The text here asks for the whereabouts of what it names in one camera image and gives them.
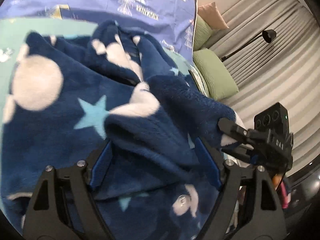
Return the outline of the navy fleece garment white dots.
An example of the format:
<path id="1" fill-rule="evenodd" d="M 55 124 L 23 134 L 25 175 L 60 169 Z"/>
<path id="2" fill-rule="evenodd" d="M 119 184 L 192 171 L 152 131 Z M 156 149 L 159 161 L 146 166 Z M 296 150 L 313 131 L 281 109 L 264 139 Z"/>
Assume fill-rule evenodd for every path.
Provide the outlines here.
<path id="1" fill-rule="evenodd" d="M 217 126 L 241 125 L 206 97 L 150 34 L 105 22 L 90 36 L 30 32 L 4 106 L 1 197 L 22 231 L 47 165 L 71 166 L 108 139 L 93 198 L 116 239 L 194 239 L 217 198 L 197 138 L 235 146 Z"/>

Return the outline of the green pillow near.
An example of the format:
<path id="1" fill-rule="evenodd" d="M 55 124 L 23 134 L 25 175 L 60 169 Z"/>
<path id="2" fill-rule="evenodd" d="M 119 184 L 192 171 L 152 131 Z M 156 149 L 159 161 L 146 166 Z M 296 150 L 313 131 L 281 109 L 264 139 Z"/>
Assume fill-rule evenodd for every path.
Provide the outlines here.
<path id="1" fill-rule="evenodd" d="M 193 52 L 193 62 L 204 78 L 211 98 L 222 100 L 239 91 L 231 74 L 213 51 L 202 49 Z"/>

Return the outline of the green pillow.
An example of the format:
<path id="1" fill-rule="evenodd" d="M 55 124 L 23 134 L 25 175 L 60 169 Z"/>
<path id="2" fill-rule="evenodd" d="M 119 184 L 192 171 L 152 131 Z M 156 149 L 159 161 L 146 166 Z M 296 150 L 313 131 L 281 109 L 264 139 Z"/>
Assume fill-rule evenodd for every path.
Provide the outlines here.
<path id="1" fill-rule="evenodd" d="M 202 49 L 193 52 L 193 62 L 204 78 L 211 98 L 222 100 L 239 91 L 231 74 L 213 51 Z"/>
<path id="2" fill-rule="evenodd" d="M 199 50 L 206 41 L 211 37 L 213 30 L 202 19 L 200 15 L 197 15 L 194 25 L 194 43 L 193 51 Z"/>

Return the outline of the grey curtain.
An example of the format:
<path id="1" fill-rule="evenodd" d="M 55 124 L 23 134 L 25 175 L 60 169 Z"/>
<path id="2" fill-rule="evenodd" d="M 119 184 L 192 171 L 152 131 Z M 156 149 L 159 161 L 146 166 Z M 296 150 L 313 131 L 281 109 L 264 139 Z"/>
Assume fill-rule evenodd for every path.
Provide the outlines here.
<path id="1" fill-rule="evenodd" d="M 289 113 L 294 134 L 292 173 L 319 155 L 319 25 L 298 0 L 241 0 L 223 14 L 229 28 L 204 46 L 222 57 L 273 29 L 270 44 L 259 38 L 225 61 L 239 91 L 225 103 L 246 127 L 274 103 Z"/>

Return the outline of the green pillow far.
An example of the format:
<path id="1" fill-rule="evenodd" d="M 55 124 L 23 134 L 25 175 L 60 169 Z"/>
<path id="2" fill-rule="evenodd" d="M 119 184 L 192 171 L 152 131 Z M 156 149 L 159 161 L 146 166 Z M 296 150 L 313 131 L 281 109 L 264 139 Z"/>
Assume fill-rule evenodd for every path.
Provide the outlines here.
<path id="1" fill-rule="evenodd" d="M 197 15 L 194 25 L 194 43 L 193 51 L 199 50 L 206 41 L 211 37 L 213 30 L 202 19 L 200 15 Z"/>

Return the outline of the black floor lamp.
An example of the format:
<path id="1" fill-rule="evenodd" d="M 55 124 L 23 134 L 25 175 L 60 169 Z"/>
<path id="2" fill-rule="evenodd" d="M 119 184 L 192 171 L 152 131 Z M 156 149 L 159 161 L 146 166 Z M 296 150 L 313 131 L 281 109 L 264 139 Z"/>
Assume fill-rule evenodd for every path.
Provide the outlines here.
<path id="1" fill-rule="evenodd" d="M 273 29 L 268 29 L 268 30 L 263 30 L 261 32 L 261 34 L 257 37 L 252 38 L 251 40 L 249 40 L 248 42 L 246 42 L 243 46 L 241 46 L 239 49 L 233 51 L 232 53 L 221 57 L 221 62 L 226 61 L 227 59 L 229 59 L 230 57 L 232 57 L 233 55 L 235 55 L 236 53 L 240 52 L 241 50 L 243 50 L 244 48 L 246 48 L 247 46 L 249 46 L 250 44 L 252 44 L 254 41 L 256 41 L 259 38 L 263 38 L 263 40 L 270 44 L 271 42 L 273 42 L 277 37 L 277 32 Z"/>

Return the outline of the pink pillow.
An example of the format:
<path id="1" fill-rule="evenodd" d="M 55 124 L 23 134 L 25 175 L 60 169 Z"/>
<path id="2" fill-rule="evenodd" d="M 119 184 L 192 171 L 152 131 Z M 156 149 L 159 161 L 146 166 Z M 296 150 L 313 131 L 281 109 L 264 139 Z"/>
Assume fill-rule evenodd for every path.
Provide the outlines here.
<path id="1" fill-rule="evenodd" d="M 198 14 L 212 29 L 225 30 L 229 28 L 215 2 L 199 7 Z"/>

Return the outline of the purple printed duvet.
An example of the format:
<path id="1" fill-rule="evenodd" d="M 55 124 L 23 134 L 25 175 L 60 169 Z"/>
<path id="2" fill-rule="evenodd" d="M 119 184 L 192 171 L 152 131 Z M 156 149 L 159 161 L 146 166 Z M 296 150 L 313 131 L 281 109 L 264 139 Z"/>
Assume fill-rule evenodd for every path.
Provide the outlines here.
<path id="1" fill-rule="evenodd" d="M 146 31 L 165 48 L 191 61 L 196 0 L 4 0 L 1 18 L 71 18 L 100 24 L 116 20 Z"/>

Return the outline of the teal bed sheet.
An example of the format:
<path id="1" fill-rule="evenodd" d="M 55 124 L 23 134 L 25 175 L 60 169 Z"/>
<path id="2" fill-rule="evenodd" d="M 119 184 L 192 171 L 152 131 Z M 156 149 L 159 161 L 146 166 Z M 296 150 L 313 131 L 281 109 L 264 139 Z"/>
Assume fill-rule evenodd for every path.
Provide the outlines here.
<path id="1" fill-rule="evenodd" d="M 1 117 L 15 131 L 92 133 L 104 140 L 112 125 L 200 125 L 233 116 L 206 97 L 149 32 L 105 21 L 1 21 Z"/>

